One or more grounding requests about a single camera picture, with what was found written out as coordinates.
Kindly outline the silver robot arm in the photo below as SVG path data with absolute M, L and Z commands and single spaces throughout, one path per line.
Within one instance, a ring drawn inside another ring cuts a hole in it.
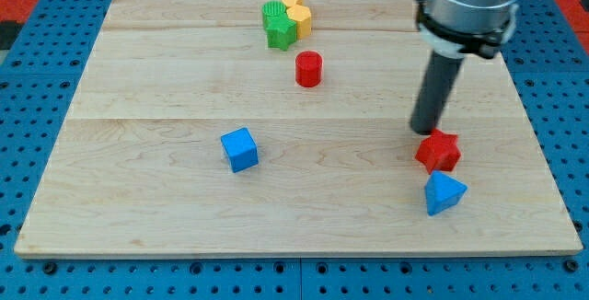
M 415 22 L 433 51 L 450 59 L 493 58 L 516 28 L 517 0 L 416 0 Z

